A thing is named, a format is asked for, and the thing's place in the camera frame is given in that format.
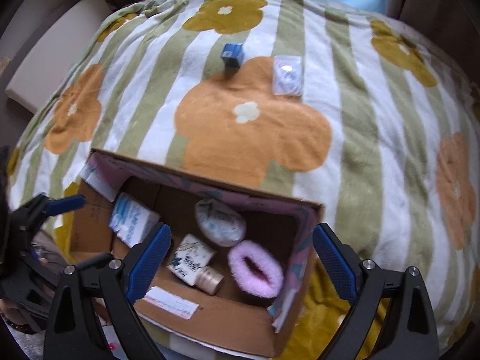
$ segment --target floral blanket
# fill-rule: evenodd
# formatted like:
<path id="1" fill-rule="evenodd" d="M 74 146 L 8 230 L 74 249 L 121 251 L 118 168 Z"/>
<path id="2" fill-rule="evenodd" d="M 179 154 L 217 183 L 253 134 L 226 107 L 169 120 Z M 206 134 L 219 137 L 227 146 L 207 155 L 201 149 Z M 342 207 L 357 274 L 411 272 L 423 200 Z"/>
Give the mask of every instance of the floral blanket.
<path id="1" fill-rule="evenodd" d="M 245 52 L 233 76 L 227 42 Z M 275 55 L 302 57 L 301 97 L 272 95 Z M 92 147 L 323 202 L 359 256 L 420 269 L 445 348 L 478 299 L 477 100 L 442 50 L 384 16 L 309 0 L 137 3 L 106 19 L 33 118 L 10 204 L 74 194 Z M 47 225 L 67 257 L 70 228 L 69 215 Z M 346 310 L 319 264 L 285 357 L 316 359 Z"/>

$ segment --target blue gripper pad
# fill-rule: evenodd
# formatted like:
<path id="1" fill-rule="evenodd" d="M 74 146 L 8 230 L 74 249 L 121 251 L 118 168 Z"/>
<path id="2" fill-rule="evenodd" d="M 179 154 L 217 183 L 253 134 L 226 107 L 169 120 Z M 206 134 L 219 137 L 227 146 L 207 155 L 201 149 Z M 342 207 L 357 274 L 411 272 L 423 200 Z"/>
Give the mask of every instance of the blue gripper pad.
<path id="1" fill-rule="evenodd" d="M 68 211 L 81 209 L 86 203 L 82 195 L 74 195 L 60 200 L 52 200 L 46 205 L 46 214 L 48 216 L 57 216 Z"/>
<path id="2" fill-rule="evenodd" d="M 313 229 L 313 247 L 322 260 L 337 295 L 353 304 L 358 297 L 355 275 L 321 225 Z"/>
<path id="3" fill-rule="evenodd" d="M 159 225 L 158 232 L 130 272 L 128 290 L 125 297 L 131 304 L 145 296 L 148 286 L 155 276 L 155 272 L 170 248 L 172 239 L 170 227 L 163 223 Z"/>

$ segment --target small box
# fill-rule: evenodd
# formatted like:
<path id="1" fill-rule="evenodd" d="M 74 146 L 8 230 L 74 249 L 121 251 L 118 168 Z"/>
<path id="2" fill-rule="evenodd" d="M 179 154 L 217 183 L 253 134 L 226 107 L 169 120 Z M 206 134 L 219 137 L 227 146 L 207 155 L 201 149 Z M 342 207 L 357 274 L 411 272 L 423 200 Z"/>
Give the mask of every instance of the small box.
<path id="1" fill-rule="evenodd" d="M 243 63 L 243 43 L 225 43 L 222 59 L 225 67 L 239 68 Z"/>
<path id="2" fill-rule="evenodd" d="M 187 234 L 173 255 L 168 268 L 189 286 L 193 286 L 198 273 L 205 268 L 215 252 L 192 234 Z"/>

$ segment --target clear plastic package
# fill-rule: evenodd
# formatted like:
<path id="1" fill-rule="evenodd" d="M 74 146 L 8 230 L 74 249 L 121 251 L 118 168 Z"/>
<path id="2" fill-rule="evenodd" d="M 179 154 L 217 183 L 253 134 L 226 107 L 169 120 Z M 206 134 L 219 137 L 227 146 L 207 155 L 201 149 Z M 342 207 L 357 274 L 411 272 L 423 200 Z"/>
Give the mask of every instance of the clear plastic package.
<path id="1" fill-rule="evenodd" d="M 273 58 L 272 93 L 301 96 L 303 93 L 302 57 L 276 55 Z"/>

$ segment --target pink fuzzy item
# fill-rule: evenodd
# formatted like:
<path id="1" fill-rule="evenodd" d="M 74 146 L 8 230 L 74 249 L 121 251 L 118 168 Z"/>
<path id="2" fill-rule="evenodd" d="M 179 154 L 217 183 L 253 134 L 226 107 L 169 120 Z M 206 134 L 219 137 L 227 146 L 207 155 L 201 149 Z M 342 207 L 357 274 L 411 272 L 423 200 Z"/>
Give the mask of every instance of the pink fuzzy item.
<path id="1" fill-rule="evenodd" d="M 248 258 L 262 274 L 247 265 Z M 252 241 L 242 241 L 230 249 L 229 266 L 238 286 L 261 298 L 275 298 L 283 285 L 283 271 L 278 261 L 263 247 Z"/>

